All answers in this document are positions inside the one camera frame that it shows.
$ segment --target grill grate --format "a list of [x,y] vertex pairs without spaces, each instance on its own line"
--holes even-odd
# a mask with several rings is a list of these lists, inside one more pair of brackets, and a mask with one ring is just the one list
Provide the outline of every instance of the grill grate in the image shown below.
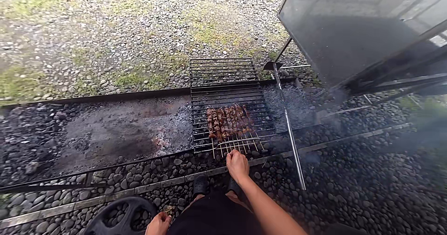
[[[190,60],[193,143],[196,153],[212,151],[240,152],[264,150],[263,143],[275,135],[262,88],[251,58],[215,58]],[[245,105],[254,121],[254,130],[240,137],[233,135],[222,142],[209,138],[207,108]]]

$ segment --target person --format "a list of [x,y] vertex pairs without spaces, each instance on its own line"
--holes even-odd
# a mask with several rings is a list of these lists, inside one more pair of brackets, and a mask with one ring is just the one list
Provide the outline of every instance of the person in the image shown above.
[[[145,235],[306,235],[303,228],[249,176],[247,158],[238,150],[227,155],[227,168],[232,180],[226,194],[205,196],[207,178],[194,180],[193,202],[171,226],[171,216],[160,212],[146,228]],[[239,197],[245,194],[253,212]]]

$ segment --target stone border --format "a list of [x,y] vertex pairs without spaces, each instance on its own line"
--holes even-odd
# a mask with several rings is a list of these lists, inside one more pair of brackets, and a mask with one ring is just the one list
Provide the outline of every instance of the stone border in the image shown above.
[[[328,141],[328,142],[324,142],[324,143],[320,143],[320,144],[316,144],[316,145],[312,145],[309,147],[298,149],[298,153],[300,155],[304,155],[307,152],[317,151],[317,150],[320,150],[323,148],[327,148],[330,145],[336,144],[340,141],[346,141],[349,139],[357,139],[357,138],[368,138],[371,136],[383,134],[386,130],[403,129],[403,128],[407,128],[410,126],[411,126],[411,123],[405,123],[405,124],[400,124],[400,125],[396,125],[393,127],[385,128],[385,129],[378,129],[378,130],[363,133],[363,134],[358,134],[358,135],[353,135],[353,136],[337,139],[334,141]],[[261,158],[250,160],[249,166],[264,164],[267,161],[274,160],[277,157],[288,158],[288,157],[292,157],[292,156],[293,156],[293,152],[288,151],[288,152],[283,152],[283,153],[279,153],[279,154],[275,154],[275,155],[270,155],[267,157],[261,157]],[[36,212],[27,213],[27,214],[19,215],[19,216],[12,217],[12,218],[6,218],[3,220],[0,220],[0,229],[5,229],[8,227],[36,221],[39,219],[44,219],[44,218],[52,217],[55,215],[60,215],[60,214],[64,214],[67,212],[88,208],[88,207],[91,207],[94,205],[99,205],[99,204],[103,204],[103,203],[110,202],[110,201],[115,201],[115,200],[117,200],[119,198],[123,198],[123,197],[139,195],[141,193],[153,191],[153,190],[159,189],[159,188],[164,188],[164,187],[168,187],[168,186],[172,186],[172,185],[179,185],[179,184],[182,184],[185,182],[193,181],[196,177],[198,177],[199,175],[202,175],[202,174],[206,174],[207,176],[210,177],[213,175],[219,175],[219,174],[226,173],[227,171],[228,171],[227,167],[220,167],[220,168],[216,168],[216,169],[212,169],[212,170],[198,172],[198,173],[191,174],[191,175],[168,179],[168,180],[153,183],[150,185],[144,185],[144,186],[139,186],[139,187],[132,188],[132,189],[127,189],[124,191],[119,191],[119,192],[116,192],[109,196],[99,196],[96,198],[90,198],[90,199],[86,199],[86,200],[82,200],[82,201],[78,201],[78,202],[70,203],[70,204],[66,204],[66,205],[61,205],[61,206],[50,208],[50,209],[39,210]]]

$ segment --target foot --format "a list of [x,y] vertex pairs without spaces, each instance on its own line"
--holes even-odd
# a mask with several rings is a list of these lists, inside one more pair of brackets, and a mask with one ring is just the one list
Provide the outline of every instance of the foot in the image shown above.
[[230,183],[228,184],[227,192],[233,191],[238,198],[241,198],[244,192],[240,188],[240,186],[234,181],[233,178],[230,179]]
[[198,194],[206,195],[208,192],[208,188],[208,177],[203,174],[199,175],[196,179],[194,179],[193,199],[195,199]]

